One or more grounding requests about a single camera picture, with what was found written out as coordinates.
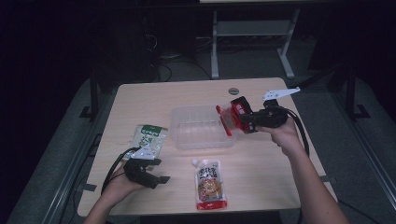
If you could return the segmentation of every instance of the dark background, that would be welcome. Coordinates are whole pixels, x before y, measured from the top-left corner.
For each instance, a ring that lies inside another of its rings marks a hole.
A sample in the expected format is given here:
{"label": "dark background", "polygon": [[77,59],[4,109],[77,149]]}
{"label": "dark background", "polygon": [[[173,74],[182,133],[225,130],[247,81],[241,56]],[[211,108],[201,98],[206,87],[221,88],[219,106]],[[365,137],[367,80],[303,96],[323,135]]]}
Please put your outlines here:
{"label": "dark background", "polygon": [[[0,4],[3,223],[74,94],[92,72],[102,91],[123,82],[152,81],[155,74],[150,64],[158,55],[145,50],[148,42],[144,36],[155,32],[172,48],[193,57],[191,42],[196,35],[211,31],[211,18],[207,11],[172,11],[155,15],[148,28],[141,24],[141,15],[81,11],[70,1],[6,0]],[[370,84],[394,120],[395,9],[381,2],[307,7],[302,10],[294,36],[318,39],[312,69],[324,69],[348,57],[349,65]],[[207,23],[208,30],[203,28]]]}

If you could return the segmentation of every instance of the clear plastic container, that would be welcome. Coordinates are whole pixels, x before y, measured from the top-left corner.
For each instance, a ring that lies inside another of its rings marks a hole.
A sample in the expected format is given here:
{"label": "clear plastic container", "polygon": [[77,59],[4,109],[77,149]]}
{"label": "clear plastic container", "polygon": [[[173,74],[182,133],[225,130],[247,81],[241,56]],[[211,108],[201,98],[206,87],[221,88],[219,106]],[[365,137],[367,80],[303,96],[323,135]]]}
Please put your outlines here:
{"label": "clear plastic container", "polygon": [[188,105],[172,110],[171,136],[178,148],[232,147],[215,105]]}

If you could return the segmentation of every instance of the table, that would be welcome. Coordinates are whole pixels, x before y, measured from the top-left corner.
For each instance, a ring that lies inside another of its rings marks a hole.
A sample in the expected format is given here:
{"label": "table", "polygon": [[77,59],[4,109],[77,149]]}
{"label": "table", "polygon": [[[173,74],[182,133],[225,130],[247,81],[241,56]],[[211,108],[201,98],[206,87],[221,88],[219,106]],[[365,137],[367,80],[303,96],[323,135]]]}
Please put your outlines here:
{"label": "table", "polygon": [[[237,88],[237,96],[228,89]],[[95,191],[84,190],[78,213],[85,217],[100,196],[103,181],[115,159],[131,145],[138,124],[170,127],[171,111],[183,105],[224,105],[245,96],[253,111],[262,108],[262,95],[268,90],[286,89],[281,78],[253,78],[126,84],[119,88],[101,144],[87,183]],[[290,96],[279,104],[298,114]],[[312,146],[311,160],[320,176],[326,175]],[[177,149],[171,136],[163,145],[163,161],[151,173],[171,179],[156,189],[143,189],[115,206],[111,215],[159,215],[199,213],[195,207],[193,158],[219,159],[228,207],[216,212],[262,211],[299,208],[290,163],[268,133],[239,134],[233,147]],[[325,183],[333,197],[330,183]]]}

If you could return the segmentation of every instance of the person's right hand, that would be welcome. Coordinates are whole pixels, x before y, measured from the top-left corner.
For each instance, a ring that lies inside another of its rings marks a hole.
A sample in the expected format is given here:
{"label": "person's right hand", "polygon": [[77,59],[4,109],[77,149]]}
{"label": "person's right hand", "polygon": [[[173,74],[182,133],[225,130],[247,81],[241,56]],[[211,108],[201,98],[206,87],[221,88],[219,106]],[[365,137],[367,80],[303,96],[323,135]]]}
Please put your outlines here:
{"label": "person's right hand", "polygon": [[282,152],[288,157],[293,153],[304,153],[304,147],[301,144],[293,118],[288,118],[285,124],[274,129],[256,126],[256,130],[270,133],[272,141],[277,143],[282,148]]}

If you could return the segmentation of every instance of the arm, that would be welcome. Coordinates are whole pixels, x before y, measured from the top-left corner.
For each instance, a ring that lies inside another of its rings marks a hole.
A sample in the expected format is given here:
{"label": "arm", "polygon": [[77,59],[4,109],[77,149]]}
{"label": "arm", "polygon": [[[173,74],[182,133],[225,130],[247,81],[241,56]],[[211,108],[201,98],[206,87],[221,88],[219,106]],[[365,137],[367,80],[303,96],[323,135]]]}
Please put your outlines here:
{"label": "arm", "polygon": [[106,218],[111,209],[129,194],[144,187],[132,183],[124,174],[123,165],[113,174],[112,180],[108,183],[105,191],[87,215],[84,223],[106,223]]}
{"label": "arm", "polygon": [[289,158],[306,223],[349,223],[338,203],[321,182],[318,173],[304,151],[294,120],[279,128],[257,127],[257,131],[270,133],[282,152]]}

